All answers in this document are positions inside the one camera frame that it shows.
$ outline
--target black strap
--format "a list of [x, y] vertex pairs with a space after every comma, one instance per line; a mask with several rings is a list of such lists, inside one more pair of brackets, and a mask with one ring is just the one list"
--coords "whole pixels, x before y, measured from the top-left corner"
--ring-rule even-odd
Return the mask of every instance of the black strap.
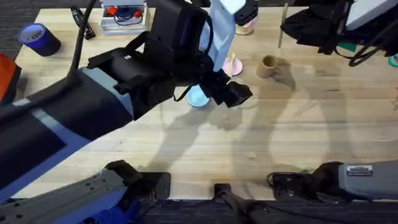
[[192, 88], [192, 86], [188, 86], [188, 88], [181, 94], [181, 96], [180, 96], [178, 99], [177, 99], [177, 98], [175, 97], [175, 95], [173, 94], [173, 99], [174, 99], [174, 101], [179, 102], [179, 101], [181, 101], [182, 99], [184, 99], [185, 95], [191, 90], [191, 88]]

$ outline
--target blue painter's tape roll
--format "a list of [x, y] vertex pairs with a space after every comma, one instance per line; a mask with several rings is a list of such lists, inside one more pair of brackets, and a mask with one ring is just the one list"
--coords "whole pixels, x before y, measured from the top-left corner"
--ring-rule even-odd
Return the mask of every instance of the blue painter's tape roll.
[[55, 54], [61, 47], [60, 40], [43, 24], [24, 26], [18, 33], [18, 40], [44, 57]]

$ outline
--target teal object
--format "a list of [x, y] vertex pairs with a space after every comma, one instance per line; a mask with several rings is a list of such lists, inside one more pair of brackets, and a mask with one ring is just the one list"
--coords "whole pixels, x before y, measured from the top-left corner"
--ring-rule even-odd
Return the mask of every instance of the teal object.
[[206, 106], [209, 101], [210, 99], [206, 97], [198, 85], [193, 86], [187, 93], [187, 102], [193, 107], [200, 108]]
[[346, 50], [349, 50], [350, 52], [355, 52], [355, 50], [356, 50], [356, 45], [354, 45], [354, 44], [339, 43], [338, 46], [341, 48], [344, 48]]
[[398, 61], [396, 58], [398, 58], [398, 54], [389, 57], [388, 62], [390, 63], [391, 66], [398, 68]]

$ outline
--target dark gray carpet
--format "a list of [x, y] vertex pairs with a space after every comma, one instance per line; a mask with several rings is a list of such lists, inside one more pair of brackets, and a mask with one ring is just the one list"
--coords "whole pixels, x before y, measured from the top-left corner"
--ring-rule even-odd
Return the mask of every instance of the dark gray carpet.
[[[0, 7], [0, 52], [16, 58], [21, 45], [16, 40], [17, 31], [34, 22], [39, 9], [51, 7], [85, 7], [83, 0], [2, 0]], [[156, 0], [148, 1], [153, 6]], [[278, 6], [283, 0], [262, 0], [261, 6]], [[352, 203], [350, 205], [324, 205], [299, 202], [270, 202], [280, 208], [355, 223], [398, 223], [398, 203]], [[289, 223], [323, 223], [297, 218], [271, 210], [277, 220]], [[198, 206], [198, 202], [169, 201], [147, 214], [145, 223], [233, 223], [231, 212], [222, 205]]]

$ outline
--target pink object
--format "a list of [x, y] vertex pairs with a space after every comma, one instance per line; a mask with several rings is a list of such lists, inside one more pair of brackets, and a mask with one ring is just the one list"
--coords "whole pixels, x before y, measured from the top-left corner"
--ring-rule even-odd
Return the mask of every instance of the pink object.
[[232, 61], [230, 58], [226, 58], [223, 70], [229, 76], [239, 75], [243, 71], [243, 63], [235, 57], [232, 58]]
[[248, 27], [254, 27], [256, 25], [257, 21], [259, 20], [259, 17], [256, 16], [254, 19], [252, 19], [250, 22], [247, 24], [243, 25], [243, 27], [248, 28]]

